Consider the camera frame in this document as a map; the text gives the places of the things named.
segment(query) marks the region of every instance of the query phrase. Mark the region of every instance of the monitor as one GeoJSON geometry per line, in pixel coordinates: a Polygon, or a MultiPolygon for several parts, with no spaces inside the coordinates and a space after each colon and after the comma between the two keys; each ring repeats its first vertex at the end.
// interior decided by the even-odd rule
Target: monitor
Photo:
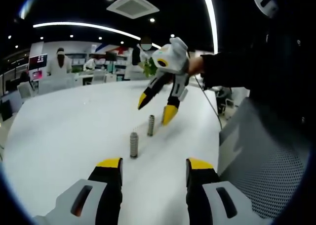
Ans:
{"type": "Polygon", "coordinates": [[[30,57],[29,70],[46,67],[47,65],[47,54],[41,54],[38,56],[30,57]]]}

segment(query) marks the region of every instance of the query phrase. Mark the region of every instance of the chair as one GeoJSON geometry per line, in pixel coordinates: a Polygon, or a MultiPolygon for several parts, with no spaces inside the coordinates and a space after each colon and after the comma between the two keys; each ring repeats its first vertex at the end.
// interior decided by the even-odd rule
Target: chair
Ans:
{"type": "Polygon", "coordinates": [[[116,76],[116,74],[108,73],[108,74],[106,74],[105,76],[106,76],[106,82],[107,82],[107,83],[112,83],[112,82],[116,82],[116,81],[117,81],[117,76],[116,76]]]}
{"type": "Polygon", "coordinates": [[[313,143],[269,106],[249,98],[219,136],[221,181],[243,192],[262,218],[276,218],[301,184],[313,143]]]}
{"type": "Polygon", "coordinates": [[[75,74],[50,76],[39,81],[39,95],[75,87],[75,74]]]}
{"type": "Polygon", "coordinates": [[[30,83],[28,83],[28,82],[20,83],[17,86],[17,89],[21,95],[23,102],[25,102],[27,99],[32,98],[34,96],[33,89],[31,87],[30,83]]]}
{"type": "Polygon", "coordinates": [[[106,79],[106,71],[94,70],[91,84],[94,85],[94,84],[105,83],[105,79],[106,79]]]}

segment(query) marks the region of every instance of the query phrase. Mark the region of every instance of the desk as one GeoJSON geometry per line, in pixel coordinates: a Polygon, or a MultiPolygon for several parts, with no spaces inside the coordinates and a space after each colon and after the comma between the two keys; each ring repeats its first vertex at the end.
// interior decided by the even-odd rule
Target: desk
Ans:
{"type": "MultiPolygon", "coordinates": [[[[205,160],[217,170],[219,122],[202,91],[188,86],[175,118],[147,138],[139,157],[131,159],[130,133],[146,124],[149,115],[162,114],[172,87],[164,86],[138,111],[147,84],[89,85],[23,104],[8,135],[3,168],[9,186],[32,217],[52,210],[57,196],[79,179],[87,179],[98,162],[122,157],[118,224],[189,224],[186,158],[205,160]]],[[[216,109],[214,92],[205,93],[216,109]]]]}

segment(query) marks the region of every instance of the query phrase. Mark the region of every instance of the ceiling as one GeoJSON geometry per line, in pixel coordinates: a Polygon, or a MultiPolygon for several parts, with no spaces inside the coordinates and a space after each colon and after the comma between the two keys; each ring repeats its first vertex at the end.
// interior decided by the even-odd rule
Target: ceiling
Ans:
{"type": "MultiPolygon", "coordinates": [[[[24,20],[18,11],[26,0],[13,0],[7,10],[6,29],[1,32],[2,57],[31,43],[71,40],[95,41],[135,46],[130,37],[88,27],[50,26],[33,28],[33,24],[58,21],[83,22],[111,27],[136,36],[148,35],[160,46],[168,42],[170,34],[182,38],[190,49],[213,51],[210,20],[204,0],[147,0],[160,11],[137,19],[129,19],[107,11],[112,3],[107,0],[35,0],[24,20]]],[[[257,10],[253,0],[212,0],[217,22],[219,51],[249,47],[255,34],[267,20],[257,10]]]]}

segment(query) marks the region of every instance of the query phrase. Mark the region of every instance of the gray panel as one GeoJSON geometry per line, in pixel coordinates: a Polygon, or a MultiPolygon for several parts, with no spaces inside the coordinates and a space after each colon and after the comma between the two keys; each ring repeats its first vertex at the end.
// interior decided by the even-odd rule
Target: gray panel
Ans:
{"type": "Polygon", "coordinates": [[[212,212],[212,220],[215,225],[267,225],[272,220],[262,219],[252,211],[251,201],[230,182],[224,181],[203,185],[212,212]],[[236,215],[228,218],[223,201],[217,191],[224,188],[229,194],[235,208],[236,215]]]}
{"type": "Polygon", "coordinates": [[[221,180],[247,195],[261,217],[277,217],[302,179],[312,144],[249,98],[221,131],[220,144],[221,180]]]}
{"type": "Polygon", "coordinates": [[[79,180],[56,199],[56,207],[46,216],[36,216],[35,221],[39,225],[87,225],[95,224],[95,217],[101,195],[106,187],[106,183],[79,180]],[[77,217],[71,213],[72,206],[79,193],[85,186],[91,186],[85,204],[82,208],[81,216],[77,217]]]}

